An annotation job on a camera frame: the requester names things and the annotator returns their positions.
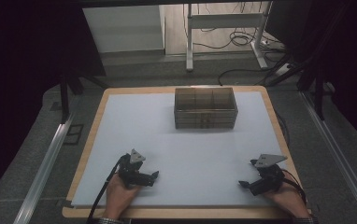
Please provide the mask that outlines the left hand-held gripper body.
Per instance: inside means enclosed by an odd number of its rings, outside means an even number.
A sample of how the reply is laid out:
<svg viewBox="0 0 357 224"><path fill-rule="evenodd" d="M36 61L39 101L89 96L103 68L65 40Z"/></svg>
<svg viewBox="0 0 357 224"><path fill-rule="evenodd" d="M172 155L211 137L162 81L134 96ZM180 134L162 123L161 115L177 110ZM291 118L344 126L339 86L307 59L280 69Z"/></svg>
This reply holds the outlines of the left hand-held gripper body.
<svg viewBox="0 0 357 224"><path fill-rule="evenodd" d="M141 186L145 182L154 182L151 175L139 172L145 159L146 158L138 153L134 148L130 153L126 153L120 158L118 162L118 174L126 188L129 188L131 185Z"/></svg>

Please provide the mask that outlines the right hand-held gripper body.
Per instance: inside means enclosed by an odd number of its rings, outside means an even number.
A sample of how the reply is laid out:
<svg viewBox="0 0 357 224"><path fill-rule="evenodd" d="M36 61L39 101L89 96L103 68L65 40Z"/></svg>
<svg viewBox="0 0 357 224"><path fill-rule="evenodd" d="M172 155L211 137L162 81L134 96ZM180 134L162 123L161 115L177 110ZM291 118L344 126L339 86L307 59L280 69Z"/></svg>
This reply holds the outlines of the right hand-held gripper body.
<svg viewBox="0 0 357 224"><path fill-rule="evenodd" d="M278 163L286 159L287 157L282 155L260 155L257 159L257 163L253 166L257 169L261 178L250 184L250 192L254 196L263 194L272 189L277 190L280 188L284 174L278 166Z"/></svg>

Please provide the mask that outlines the person's left hand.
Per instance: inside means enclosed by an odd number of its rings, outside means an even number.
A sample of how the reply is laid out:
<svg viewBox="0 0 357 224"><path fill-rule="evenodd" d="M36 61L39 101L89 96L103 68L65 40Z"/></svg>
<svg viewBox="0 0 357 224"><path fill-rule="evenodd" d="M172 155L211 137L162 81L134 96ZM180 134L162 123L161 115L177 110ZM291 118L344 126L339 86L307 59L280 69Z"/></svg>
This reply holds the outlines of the person's left hand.
<svg viewBox="0 0 357 224"><path fill-rule="evenodd" d="M106 209L102 218L118 220L141 189L141 186L128 189L118 174L112 176L107 185Z"/></svg>

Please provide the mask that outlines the person's right hand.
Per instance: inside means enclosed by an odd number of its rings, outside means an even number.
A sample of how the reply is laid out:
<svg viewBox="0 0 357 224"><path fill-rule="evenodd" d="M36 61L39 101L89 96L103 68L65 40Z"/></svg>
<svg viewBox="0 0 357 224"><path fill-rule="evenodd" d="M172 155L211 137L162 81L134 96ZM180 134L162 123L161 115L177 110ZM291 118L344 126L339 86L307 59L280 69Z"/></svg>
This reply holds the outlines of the person's right hand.
<svg viewBox="0 0 357 224"><path fill-rule="evenodd" d="M264 196L292 217L311 218L299 191L288 183L283 182L278 190L268 191Z"/></svg>

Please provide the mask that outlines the white table mat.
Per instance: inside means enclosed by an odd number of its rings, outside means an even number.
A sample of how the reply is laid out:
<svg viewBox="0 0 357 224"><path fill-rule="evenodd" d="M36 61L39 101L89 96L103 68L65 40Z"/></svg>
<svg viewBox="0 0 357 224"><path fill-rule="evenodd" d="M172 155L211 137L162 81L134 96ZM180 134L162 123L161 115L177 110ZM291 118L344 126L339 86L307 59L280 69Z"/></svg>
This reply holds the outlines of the white table mat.
<svg viewBox="0 0 357 224"><path fill-rule="evenodd" d="M141 172L158 175L135 206L236 206L268 203L240 186L258 180L251 160L280 154L262 95L238 92L232 129L178 129L171 93L111 94L72 204L103 204L100 196L118 159L136 150L145 156Z"/></svg>

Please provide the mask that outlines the person's left sleeve cuff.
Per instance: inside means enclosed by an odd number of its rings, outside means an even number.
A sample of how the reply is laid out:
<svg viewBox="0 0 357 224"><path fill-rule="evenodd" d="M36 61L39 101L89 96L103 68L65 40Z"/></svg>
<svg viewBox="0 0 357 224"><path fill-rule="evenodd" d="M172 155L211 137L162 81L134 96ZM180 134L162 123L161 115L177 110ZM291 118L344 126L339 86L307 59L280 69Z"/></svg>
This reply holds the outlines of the person's left sleeve cuff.
<svg viewBox="0 0 357 224"><path fill-rule="evenodd" d="M97 224L124 224L124 222L110 217L100 217Z"/></svg>

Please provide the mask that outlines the person's sleeve cuff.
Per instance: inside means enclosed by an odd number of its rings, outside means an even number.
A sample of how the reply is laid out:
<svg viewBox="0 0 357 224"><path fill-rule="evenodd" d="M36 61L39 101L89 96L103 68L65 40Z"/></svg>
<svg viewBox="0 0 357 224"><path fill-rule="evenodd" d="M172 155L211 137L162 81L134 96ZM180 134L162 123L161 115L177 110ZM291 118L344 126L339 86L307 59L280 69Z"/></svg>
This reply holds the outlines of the person's sleeve cuff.
<svg viewBox="0 0 357 224"><path fill-rule="evenodd" d="M316 217L293 217L293 224L320 224Z"/></svg>
<svg viewBox="0 0 357 224"><path fill-rule="evenodd" d="M124 224L124 222L110 217L100 217L97 224Z"/></svg>

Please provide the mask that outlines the person's right sleeve cuff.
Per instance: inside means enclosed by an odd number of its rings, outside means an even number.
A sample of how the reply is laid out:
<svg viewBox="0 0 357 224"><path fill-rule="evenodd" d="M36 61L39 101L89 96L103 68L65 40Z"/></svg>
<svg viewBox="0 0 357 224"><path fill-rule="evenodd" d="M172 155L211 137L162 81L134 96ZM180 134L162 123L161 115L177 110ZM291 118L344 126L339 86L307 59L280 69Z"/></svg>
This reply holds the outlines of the person's right sleeve cuff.
<svg viewBox="0 0 357 224"><path fill-rule="evenodd" d="M320 224L316 217L293 217L293 224Z"/></svg>

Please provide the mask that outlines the transparent grey drawer box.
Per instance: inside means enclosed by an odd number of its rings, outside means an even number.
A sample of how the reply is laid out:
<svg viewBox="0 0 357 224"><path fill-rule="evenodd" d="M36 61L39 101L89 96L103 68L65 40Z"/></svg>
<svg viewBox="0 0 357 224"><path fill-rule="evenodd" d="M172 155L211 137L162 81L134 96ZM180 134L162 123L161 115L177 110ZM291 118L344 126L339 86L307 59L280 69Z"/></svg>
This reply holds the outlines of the transparent grey drawer box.
<svg viewBox="0 0 357 224"><path fill-rule="evenodd" d="M232 88L176 88L177 129L233 129L238 108Z"/></svg>

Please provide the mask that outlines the black metal stand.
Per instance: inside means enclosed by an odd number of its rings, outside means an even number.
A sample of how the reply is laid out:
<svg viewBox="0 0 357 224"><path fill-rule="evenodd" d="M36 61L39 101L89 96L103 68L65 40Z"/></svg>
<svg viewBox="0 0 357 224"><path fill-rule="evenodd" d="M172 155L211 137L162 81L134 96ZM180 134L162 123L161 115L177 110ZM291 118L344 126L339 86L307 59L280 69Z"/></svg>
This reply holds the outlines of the black metal stand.
<svg viewBox="0 0 357 224"><path fill-rule="evenodd" d="M80 78L83 77L91 81L96 86L106 90L109 88L108 84L101 81L100 79L90 76L86 73L74 70L71 73L62 73L60 75L60 94L62 103L62 124L68 121L70 115L69 101L68 101L68 90L71 90L75 95L81 95L84 91L84 87L80 82Z"/></svg>
<svg viewBox="0 0 357 224"><path fill-rule="evenodd" d="M322 113L323 97L323 72L318 64L309 64L304 68L302 76L299 78L296 86L299 91L307 91L311 84L315 83L314 91L314 110L321 120L324 120Z"/></svg>

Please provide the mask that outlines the white panel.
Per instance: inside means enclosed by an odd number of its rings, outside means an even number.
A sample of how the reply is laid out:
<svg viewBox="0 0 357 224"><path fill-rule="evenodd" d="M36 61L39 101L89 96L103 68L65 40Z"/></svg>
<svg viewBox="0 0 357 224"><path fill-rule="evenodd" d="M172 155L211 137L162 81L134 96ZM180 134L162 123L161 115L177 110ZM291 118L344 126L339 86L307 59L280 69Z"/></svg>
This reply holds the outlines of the white panel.
<svg viewBox="0 0 357 224"><path fill-rule="evenodd" d="M83 13L99 53L164 49L161 6L89 7Z"/></svg>

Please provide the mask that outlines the aluminium rail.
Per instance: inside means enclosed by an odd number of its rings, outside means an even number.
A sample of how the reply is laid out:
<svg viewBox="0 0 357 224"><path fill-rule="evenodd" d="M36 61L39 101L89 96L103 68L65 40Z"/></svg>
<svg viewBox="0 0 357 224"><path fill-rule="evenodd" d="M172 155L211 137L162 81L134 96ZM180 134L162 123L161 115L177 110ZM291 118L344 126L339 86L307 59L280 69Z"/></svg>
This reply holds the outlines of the aluminium rail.
<svg viewBox="0 0 357 224"><path fill-rule="evenodd" d="M350 188L350 191L352 192L357 202L357 175L351 168L347 158L344 156L341 147L339 146L336 139L332 135L327 123L320 118L320 116L317 114L316 110L314 109L315 104L313 103L311 98L307 96L305 93L303 93L302 91L299 92L299 95L303 99L308 113L312 117L317 129L321 133L321 136L325 144L327 145L333 159L335 160L338 169L343 175L345 181L347 182Z"/></svg>
<svg viewBox="0 0 357 224"><path fill-rule="evenodd" d="M58 126L13 224L29 224L70 128L73 117L74 115L70 114L66 120Z"/></svg>

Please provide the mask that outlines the white metal desk frame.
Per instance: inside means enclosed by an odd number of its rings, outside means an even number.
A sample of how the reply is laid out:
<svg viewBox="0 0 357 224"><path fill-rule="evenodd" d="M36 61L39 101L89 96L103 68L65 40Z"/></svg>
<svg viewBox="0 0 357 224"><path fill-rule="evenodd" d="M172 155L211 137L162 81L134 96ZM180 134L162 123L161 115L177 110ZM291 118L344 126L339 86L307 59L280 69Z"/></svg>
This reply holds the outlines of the white metal desk frame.
<svg viewBox="0 0 357 224"><path fill-rule="evenodd" d="M255 39L250 42L250 46L260 68L265 70L267 63L261 53L261 39L271 6L272 1L268 1L264 10L258 13L193 15L192 5L187 4L186 70L193 70L193 29L210 28L254 28Z"/></svg>

